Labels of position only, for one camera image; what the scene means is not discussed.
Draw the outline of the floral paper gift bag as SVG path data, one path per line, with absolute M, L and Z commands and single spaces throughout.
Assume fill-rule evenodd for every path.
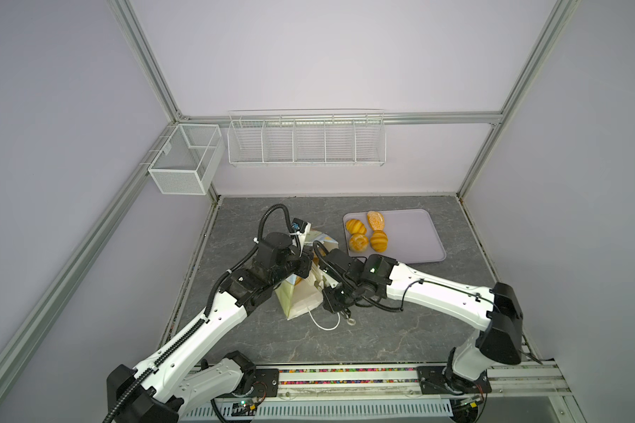
M 327 285 L 324 277 L 320 275 L 317 262 L 318 260 L 314 258 L 308 277 L 291 275 L 283 280 L 274 292 L 288 321 L 307 315 L 321 331 L 334 331 L 340 326 L 341 317 L 339 314 L 337 314 L 337 321 L 332 327 L 320 325 L 313 315 L 313 312 L 324 303 L 322 291 Z

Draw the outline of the striped yellow fake bread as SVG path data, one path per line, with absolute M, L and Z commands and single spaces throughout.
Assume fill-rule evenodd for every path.
M 389 245 L 389 238 L 382 230 L 374 230 L 370 237 L 370 246 L 375 252 L 386 252 Z

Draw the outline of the yellow fake bread roll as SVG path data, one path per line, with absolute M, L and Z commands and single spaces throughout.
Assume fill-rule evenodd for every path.
M 358 219 L 348 220 L 345 224 L 345 228 L 351 235 L 362 234 L 365 235 L 368 232 L 366 225 Z

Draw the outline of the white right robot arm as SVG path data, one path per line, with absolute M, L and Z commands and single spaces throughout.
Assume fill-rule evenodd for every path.
M 441 372 L 451 391 L 476 385 L 495 364 L 522 362 L 524 313 L 510 285 L 460 284 L 379 254 L 361 261 L 341 250 L 318 249 L 315 256 L 330 312 L 349 313 L 353 307 L 365 307 L 396 314 L 415 304 L 470 325 L 473 334 L 451 350 Z

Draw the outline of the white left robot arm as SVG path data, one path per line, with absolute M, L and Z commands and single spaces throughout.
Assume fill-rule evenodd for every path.
M 133 368 L 120 365 L 107 378 L 107 422 L 177 422 L 191 410 L 247 384 L 254 364 L 233 352 L 197 373 L 195 365 L 229 331 L 241 324 L 291 275 L 305 278 L 312 253 L 305 231 L 271 233 L 257 240 L 248 268 L 226 273 L 211 308 L 191 320 L 175 338 Z

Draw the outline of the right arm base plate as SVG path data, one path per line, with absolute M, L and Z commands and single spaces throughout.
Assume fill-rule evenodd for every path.
M 481 373 L 476 381 L 456 376 L 445 366 L 419 366 L 416 372 L 423 395 L 460 396 L 492 393 L 486 371 Z

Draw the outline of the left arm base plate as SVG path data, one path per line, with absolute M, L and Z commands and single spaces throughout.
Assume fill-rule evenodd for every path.
M 280 388 L 278 368 L 257 368 L 243 375 L 240 384 L 231 393 L 218 396 L 224 398 L 275 398 Z

